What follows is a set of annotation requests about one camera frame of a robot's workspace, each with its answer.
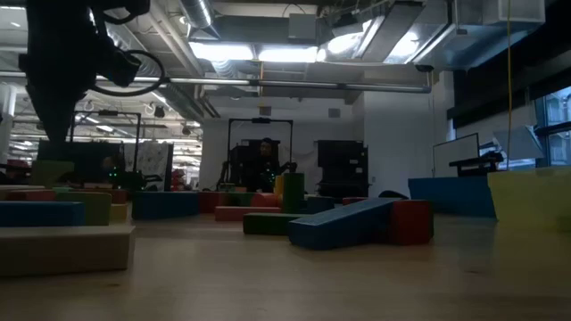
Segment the white board panel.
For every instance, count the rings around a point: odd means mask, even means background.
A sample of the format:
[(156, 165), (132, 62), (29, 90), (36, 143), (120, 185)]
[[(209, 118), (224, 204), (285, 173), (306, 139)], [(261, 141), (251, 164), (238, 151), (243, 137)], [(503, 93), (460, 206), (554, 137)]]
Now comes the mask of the white board panel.
[(433, 176), (456, 177), (454, 161), (474, 159), (479, 156), (479, 135), (477, 133), (436, 144), (433, 146)]

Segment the yellow translucent plastic bin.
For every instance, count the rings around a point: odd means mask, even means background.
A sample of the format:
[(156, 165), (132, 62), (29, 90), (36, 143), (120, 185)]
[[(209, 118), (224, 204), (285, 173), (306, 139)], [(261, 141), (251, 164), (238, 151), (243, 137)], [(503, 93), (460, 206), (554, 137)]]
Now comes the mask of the yellow translucent plastic bin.
[(501, 226), (571, 233), (571, 166), (493, 172), (487, 184)]

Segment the yellow wooden plank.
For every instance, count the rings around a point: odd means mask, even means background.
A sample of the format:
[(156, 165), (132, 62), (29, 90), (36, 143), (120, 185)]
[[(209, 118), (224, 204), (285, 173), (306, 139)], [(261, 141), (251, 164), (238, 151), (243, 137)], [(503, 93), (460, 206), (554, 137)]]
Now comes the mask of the yellow wooden plank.
[(125, 204), (112, 204), (110, 210), (110, 221), (112, 223), (125, 223), (128, 221), (128, 205)]

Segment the orange wooden block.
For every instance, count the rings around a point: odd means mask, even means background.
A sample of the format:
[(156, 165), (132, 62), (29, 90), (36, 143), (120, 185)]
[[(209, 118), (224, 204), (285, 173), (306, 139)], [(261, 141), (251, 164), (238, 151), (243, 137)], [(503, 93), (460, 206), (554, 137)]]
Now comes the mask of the orange wooden block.
[(5, 200), (11, 202), (52, 202), (56, 192), (52, 190), (14, 190), (6, 194)]

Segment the pink wooden plank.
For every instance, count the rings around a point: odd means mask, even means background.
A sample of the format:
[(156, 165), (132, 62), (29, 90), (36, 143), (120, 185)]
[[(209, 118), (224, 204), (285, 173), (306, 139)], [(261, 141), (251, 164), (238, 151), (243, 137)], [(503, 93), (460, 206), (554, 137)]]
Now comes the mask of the pink wooden plank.
[(217, 222), (240, 222), (250, 213), (280, 213), (279, 207), (217, 206), (214, 217)]

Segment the grey laptop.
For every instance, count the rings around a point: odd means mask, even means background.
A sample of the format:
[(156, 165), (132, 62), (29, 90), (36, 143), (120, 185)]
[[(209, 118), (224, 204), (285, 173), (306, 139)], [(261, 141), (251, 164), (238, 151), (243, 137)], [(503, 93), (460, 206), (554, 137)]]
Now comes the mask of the grey laptop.
[(543, 148), (531, 126), (519, 126), (511, 130), (492, 132), (494, 141), (510, 161), (542, 159)]

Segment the light green wooden block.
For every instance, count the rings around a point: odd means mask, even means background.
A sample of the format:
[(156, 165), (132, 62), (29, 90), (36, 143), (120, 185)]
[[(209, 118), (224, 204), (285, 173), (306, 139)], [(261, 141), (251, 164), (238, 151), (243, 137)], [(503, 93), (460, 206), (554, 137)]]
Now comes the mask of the light green wooden block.
[(108, 193), (65, 192), (58, 193), (59, 202), (82, 202), (85, 205), (87, 226), (108, 226), (112, 206), (112, 196)]

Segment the grey ceiling pipe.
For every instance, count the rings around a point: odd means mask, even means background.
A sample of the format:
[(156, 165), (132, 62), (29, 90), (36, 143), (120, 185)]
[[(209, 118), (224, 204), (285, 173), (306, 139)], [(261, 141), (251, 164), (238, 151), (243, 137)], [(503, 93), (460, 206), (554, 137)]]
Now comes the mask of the grey ceiling pipe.
[[(39, 85), (41, 88), (51, 90), (51, 86), (65, 85), (74, 86), (77, 91), (83, 93), (87, 90), (110, 96), (136, 96), (145, 95), (160, 87), (167, 85), (198, 85), (198, 86), (256, 86), (256, 87), (286, 87), (301, 89), (321, 89), (321, 90), (343, 90), (343, 91), (363, 91), (363, 92), (388, 92), (404, 94), (429, 94), (432, 91), (430, 86), (408, 86), (394, 84), (369, 84), (369, 83), (339, 83), (339, 82), (316, 82), (316, 81), (291, 81), (291, 80), (271, 80), (253, 78), (170, 78), (159, 77), (138, 77), (129, 75), (120, 78), (119, 82), (113, 79), (98, 76), (94, 72), (57, 70), (56, 72), (29, 72), (0, 70), (0, 78), (25, 78), (30, 84)], [(145, 85), (134, 91), (112, 91), (104, 89), (97, 84), (99, 82), (112, 83), (117, 87), (128, 87), (135, 83)]]

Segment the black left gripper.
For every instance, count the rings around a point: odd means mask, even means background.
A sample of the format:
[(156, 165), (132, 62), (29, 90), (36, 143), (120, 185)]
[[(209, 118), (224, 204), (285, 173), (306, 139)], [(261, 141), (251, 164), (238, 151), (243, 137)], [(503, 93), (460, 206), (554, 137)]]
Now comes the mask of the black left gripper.
[[(108, 0), (27, 0), (28, 49), (20, 55), (26, 89), (49, 140), (41, 160), (62, 161), (75, 106), (87, 90), (97, 90), (102, 52), (89, 12), (104, 11)], [(60, 91), (58, 86), (68, 85)]]

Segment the person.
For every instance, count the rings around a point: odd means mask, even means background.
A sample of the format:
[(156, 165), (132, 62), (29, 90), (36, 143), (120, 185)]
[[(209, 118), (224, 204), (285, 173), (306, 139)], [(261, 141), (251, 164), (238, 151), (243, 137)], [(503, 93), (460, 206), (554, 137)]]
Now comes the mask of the person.
[(297, 170), (295, 162), (288, 161), (284, 165), (280, 165), (279, 161), (274, 159), (273, 141), (265, 137), (261, 140), (260, 154), (252, 163), (252, 171), (249, 176), (247, 189), (253, 193), (272, 193), (277, 176), (285, 171), (294, 173)]

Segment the white drawn-on board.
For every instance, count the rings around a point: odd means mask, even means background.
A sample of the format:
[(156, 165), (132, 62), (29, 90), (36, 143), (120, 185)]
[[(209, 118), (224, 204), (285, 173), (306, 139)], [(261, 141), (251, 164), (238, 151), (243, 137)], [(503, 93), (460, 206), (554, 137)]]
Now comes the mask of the white drawn-on board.
[(148, 186), (156, 186), (159, 191), (170, 190), (173, 153), (174, 146), (167, 143), (139, 143), (137, 155), (135, 155), (135, 144), (124, 144), (122, 147), (126, 171), (135, 169), (141, 171), (143, 176), (160, 177), (160, 182), (148, 184)]

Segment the blue wooden plank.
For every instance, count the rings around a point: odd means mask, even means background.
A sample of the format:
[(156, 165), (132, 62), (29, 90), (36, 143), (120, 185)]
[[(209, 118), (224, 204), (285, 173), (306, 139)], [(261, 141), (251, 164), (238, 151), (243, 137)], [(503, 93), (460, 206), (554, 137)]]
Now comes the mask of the blue wooden plank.
[(199, 194), (193, 192), (137, 192), (132, 199), (134, 220), (191, 217), (199, 214)]
[(0, 202), (0, 227), (84, 226), (82, 202)]
[(384, 241), (394, 198), (371, 198), (288, 223), (292, 245), (324, 251)]
[(316, 214), (331, 210), (335, 207), (335, 198), (329, 196), (308, 196), (306, 200), (306, 213)]

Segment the green wooden cylinder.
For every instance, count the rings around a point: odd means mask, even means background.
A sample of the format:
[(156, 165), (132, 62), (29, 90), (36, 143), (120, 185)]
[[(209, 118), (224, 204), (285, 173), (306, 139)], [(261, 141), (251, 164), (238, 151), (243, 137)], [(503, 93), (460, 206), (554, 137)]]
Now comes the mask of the green wooden cylinder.
[(304, 174), (285, 173), (283, 187), (283, 212), (298, 213), (304, 200)]

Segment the green wooden plank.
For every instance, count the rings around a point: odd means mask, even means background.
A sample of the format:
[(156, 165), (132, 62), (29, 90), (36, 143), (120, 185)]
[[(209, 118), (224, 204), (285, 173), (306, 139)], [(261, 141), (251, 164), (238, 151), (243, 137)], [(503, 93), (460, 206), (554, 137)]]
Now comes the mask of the green wooden plank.
[(246, 235), (287, 235), (290, 221), (304, 218), (304, 214), (250, 213), (243, 219)]

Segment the black robot cell frame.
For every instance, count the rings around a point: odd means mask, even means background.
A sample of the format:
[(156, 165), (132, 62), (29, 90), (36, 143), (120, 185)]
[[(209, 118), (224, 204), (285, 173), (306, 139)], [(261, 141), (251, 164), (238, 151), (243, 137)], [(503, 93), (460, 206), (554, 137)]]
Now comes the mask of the black robot cell frame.
[[(290, 127), (290, 136), (289, 136), (289, 143), (290, 146), (293, 146), (293, 124), (292, 120), (283, 120), (283, 119), (269, 119), (269, 118), (253, 118), (253, 119), (230, 119), (228, 121), (228, 143), (227, 143), (227, 160), (224, 162), (223, 165), (223, 172), (221, 178), (224, 179), (228, 183), (233, 183), (237, 186), (242, 186), (247, 189), (247, 185), (249, 182), (249, 176), (252, 171), (252, 163), (254, 159), (260, 154), (260, 144), (262, 139), (254, 139), (250, 141), (248, 145), (237, 145), (235, 147), (231, 147), (231, 134), (232, 134), (232, 126), (234, 123), (237, 122), (248, 122), (251, 124), (262, 124), (268, 125), (271, 123), (286, 123)], [(272, 156), (274, 159), (278, 160), (278, 141), (273, 141), (273, 153)], [(290, 152), (289, 160), (293, 162), (293, 153)]]
[[(74, 111), (71, 116), (70, 124), (70, 134), (69, 142), (73, 142), (75, 136), (75, 127), (81, 125), (85, 120), (89, 121), (90, 115), (93, 114), (92, 111)], [(128, 111), (112, 111), (112, 110), (100, 110), (96, 114), (102, 117), (119, 117), (121, 116), (135, 116), (137, 118), (136, 123), (136, 135), (134, 142), (134, 156), (132, 163), (132, 170), (123, 170), (121, 174), (114, 173), (113, 176), (116, 179), (117, 186), (127, 187), (130, 190), (140, 191), (144, 189), (144, 177), (140, 171), (137, 170), (137, 157), (140, 143), (140, 130), (142, 125), (142, 115), (139, 112), (128, 112)]]

